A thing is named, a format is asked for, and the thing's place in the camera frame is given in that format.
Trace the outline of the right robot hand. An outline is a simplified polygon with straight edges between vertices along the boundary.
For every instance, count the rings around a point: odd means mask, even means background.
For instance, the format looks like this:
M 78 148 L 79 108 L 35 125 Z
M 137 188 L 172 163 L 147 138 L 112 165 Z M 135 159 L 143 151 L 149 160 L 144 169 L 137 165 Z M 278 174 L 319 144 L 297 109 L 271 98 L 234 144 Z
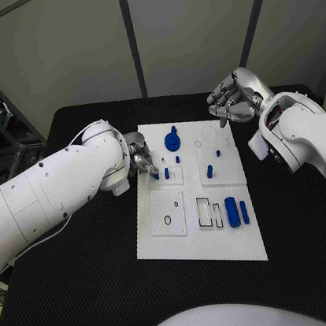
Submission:
M 243 123 L 259 117 L 274 97 L 272 90 L 255 73 L 238 67 L 209 94 L 209 113 L 225 127 L 229 121 Z

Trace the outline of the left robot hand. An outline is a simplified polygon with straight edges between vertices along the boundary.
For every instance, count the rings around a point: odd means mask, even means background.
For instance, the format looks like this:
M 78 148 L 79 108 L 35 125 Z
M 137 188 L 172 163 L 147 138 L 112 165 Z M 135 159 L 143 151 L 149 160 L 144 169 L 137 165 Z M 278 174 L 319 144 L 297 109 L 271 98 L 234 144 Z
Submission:
M 124 139 L 127 141 L 130 154 L 129 176 L 133 177 L 138 173 L 148 173 L 152 177 L 158 176 L 159 170 L 152 162 L 151 152 L 143 134 L 129 132 Z

